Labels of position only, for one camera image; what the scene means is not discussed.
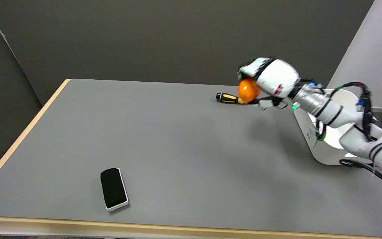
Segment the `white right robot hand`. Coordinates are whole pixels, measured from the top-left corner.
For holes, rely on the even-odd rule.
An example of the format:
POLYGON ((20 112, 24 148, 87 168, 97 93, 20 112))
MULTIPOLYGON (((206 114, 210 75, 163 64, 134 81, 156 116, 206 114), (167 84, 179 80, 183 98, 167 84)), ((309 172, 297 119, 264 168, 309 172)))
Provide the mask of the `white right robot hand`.
POLYGON ((278 107, 301 79, 291 64, 275 57, 259 57, 240 65, 237 77, 239 98, 261 110, 278 107))

